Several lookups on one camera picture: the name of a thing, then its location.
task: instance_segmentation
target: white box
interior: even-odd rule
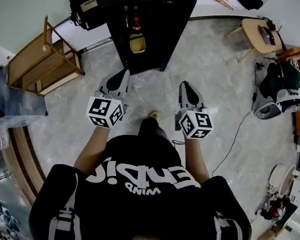
[[[208,112],[187,110],[179,120],[179,124],[188,139],[203,139],[214,130]]]
[[[124,110],[119,99],[91,96],[85,114],[93,125],[111,129],[123,116]]]

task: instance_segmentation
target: black t-shirt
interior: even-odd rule
[[[60,210],[70,196],[69,221],[79,221],[76,234],[79,228],[83,240],[250,238],[249,220],[226,180],[217,176],[200,185],[166,139],[118,136],[108,141],[104,155],[87,179],[71,166],[52,167],[30,213],[35,239],[49,239],[52,221],[64,220]],[[62,226],[57,228],[56,239],[75,234],[65,237]]]

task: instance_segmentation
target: wooden frame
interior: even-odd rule
[[[56,41],[54,44],[52,42],[52,37],[53,37],[53,33],[55,33],[60,39],[58,41]],[[42,38],[43,39],[43,43],[42,43],[42,51],[30,51],[29,50],[29,54],[31,55],[31,53],[35,53],[36,56],[40,56],[41,57],[36,60],[34,63],[30,63],[30,66],[28,68],[26,68],[24,71],[22,71],[22,73],[15,74],[17,75],[17,77],[14,77],[13,82],[10,82],[11,80],[11,71],[10,71],[10,65],[11,62],[14,62],[14,59],[16,59],[16,57],[18,55],[20,55],[22,52],[25,51],[26,48],[28,48],[31,44],[33,44],[34,42],[38,42],[38,39]],[[55,45],[57,44],[57,42],[61,42],[62,45],[62,50],[58,49],[57,47],[55,47]],[[47,87],[43,88],[43,86],[41,86],[41,89],[38,90],[38,86],[37,83],[39,81],[41,81],[42,79],[44,79],[46,76],[48,76],[49,74],[51,74],[53,71],[58,70],[59,67],[61,67],[63,64],[69,64],[70,67],[73,68],[73,71],[71,72],[71,74],[76,73],[77,76],[84,76],[85,72],[83,72],[80,69],[80,64],[79,63],[73,63],[73,61],[71,61],[68,57],[66,57],[66,55],[68,55],[69,53],[73,53],[74,56],[76,56],[78,58],[78,55],[76,53],[76,51],[72,48],[72,46],[63,39],[63,37],[56,31],[56,29],[48,22],[48,16],[45,16],[44,18],[44,26],[43,26],[43,33],[40,34],[39,36],[37,36],[34,40],[32,40],[29,44],[27,44],[20,52],[17,53],[17,55],[9,62],[8,65],[8,80],[7,80],[7,84],[6,86],[8,88],[12,88],[15,90],[19,90],[19,91],[25,91],[25,92],[30,92],[30,93],[35,93],[37,95],[41,95],[44,96],[43,94],[40,94],[40,92],[42,92],[44,89],[46,89]],[[56,55],[57,57],[60,58],[60,62],[58,62],[58,59],[56,59],[56,57],[52,57]],[[42,67],[40,68],[37,67],[38,65],[40,65],[40,63],[46,63],[46,64],[52,64],[53,66],[51,68],[49,68],[47,71],[42,71]],[[23,78],[26,74],[28,74],[31,70],[37,70],[34,71],[34,74],[38,74],[36,77],[33,77],[33,79],[31,81],[29,81],[29,77],[28,77],[28,81],[23,83]],[[56,79],[55,83],[57,83],[58,81],[62,81],[65,78],[67,78],[70,74],[66,74],[64,76],[62,76],[60,79]],[[18,81],[22,81],[21,87],[16,87],[16,82]],[[31,86],[35,85],[35,90],[30,90],[29,88]]]

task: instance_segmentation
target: wooden cabinet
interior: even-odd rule
[[[9,62],[7,87],[44,96],[85,74],[77,53],[48,23],[47,17],[43,30]],[[54,43],[52,32],[60,38]]]

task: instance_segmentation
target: black cabinet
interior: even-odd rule
[[[123,66],[134,75],[155,68],[165,70],[196,2],[99,0],[99,6]],[[130,40],[133,34],[142,34],[139,38],[144,38],[143,52],[132,52]]]

